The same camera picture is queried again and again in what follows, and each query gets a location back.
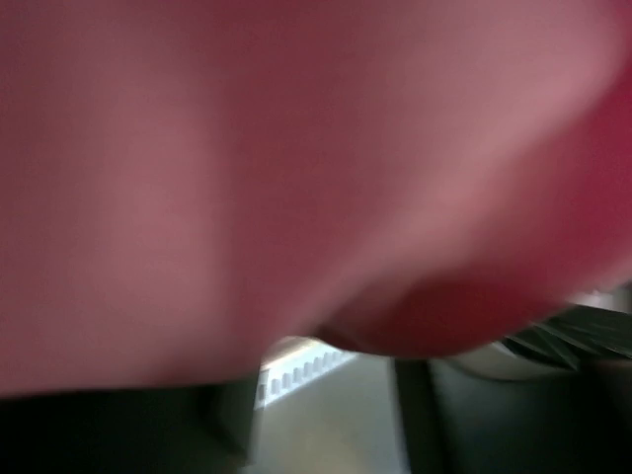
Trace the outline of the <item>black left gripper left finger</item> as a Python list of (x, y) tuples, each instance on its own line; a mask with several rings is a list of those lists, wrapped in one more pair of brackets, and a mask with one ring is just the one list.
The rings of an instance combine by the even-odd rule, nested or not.
[(67, 392), (1, 403), (4, 473), (237, 473), (257, 378)]

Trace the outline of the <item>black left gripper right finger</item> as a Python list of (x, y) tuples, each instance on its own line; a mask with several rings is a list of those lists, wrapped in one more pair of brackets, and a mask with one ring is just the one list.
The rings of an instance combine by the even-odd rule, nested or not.
[(524, 379), (448, 360), (394, 363), (413, 473), (628, 473), (631, 364)]

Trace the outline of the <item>pink floral pillowcase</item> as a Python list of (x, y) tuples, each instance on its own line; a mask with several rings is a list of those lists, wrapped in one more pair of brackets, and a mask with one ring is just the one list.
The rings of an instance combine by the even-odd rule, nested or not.
[(627, 1), (5, 1), (1, 393), (464, 352), (631, 276)]

